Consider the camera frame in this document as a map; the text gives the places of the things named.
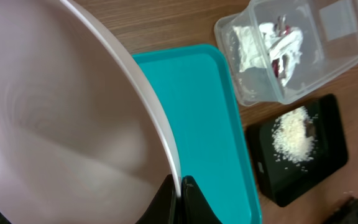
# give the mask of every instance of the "black container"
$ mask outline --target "black container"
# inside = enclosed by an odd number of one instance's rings
[[[254,162],[260,191],[278,206],[285,207],[347,162],[347,148],[337,100],[326,95],[304,105],[313,120],[315,143],[312,161],[296,164],[281,160],[273,147],[272,130],[282,114],[249,126],[247,143]]]

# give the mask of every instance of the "wood grain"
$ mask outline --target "wood grain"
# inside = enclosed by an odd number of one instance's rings
[[[216,45],[214,23],[241,12],[242,0],[76,0],[98,18],[132,53],[208,43]],[[358,197],[358,65],[299,102],[334,93],[344,123],[349,162],[285,208],[259,194],[264,223],[321,223],[353,192]],[[240,106],[244,129],[293,105]]]

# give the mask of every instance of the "blue tray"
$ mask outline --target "blue tray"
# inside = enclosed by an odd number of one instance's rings
[[[134,55],[167,114],[181,174],[224,224],[262,222],[226,61],[211,45]]]

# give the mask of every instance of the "pile of white grains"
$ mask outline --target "pile of white grains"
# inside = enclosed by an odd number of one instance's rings
[[[310,122],[304,106],[297,108],[276,119],[272,129],[273,147],[282,159],[293,163],[310,161],[314,146],[314,137],[306,136],[306,124]]]

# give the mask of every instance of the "clear plastic container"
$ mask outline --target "clear plastic container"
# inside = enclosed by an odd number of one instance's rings
[[[258,26],[276,23],[286,15],[287,24],[303,33],[300,64],[283,86],[275,77]],[[239,71],[239,39],[234,26],[251,26],[264,68]],[[215,25],[219,49],[231,68],[237,99],[245,106],[258,101],[292,103],[349,70],[358,63],[358,0],[252,0],[240,14]]]

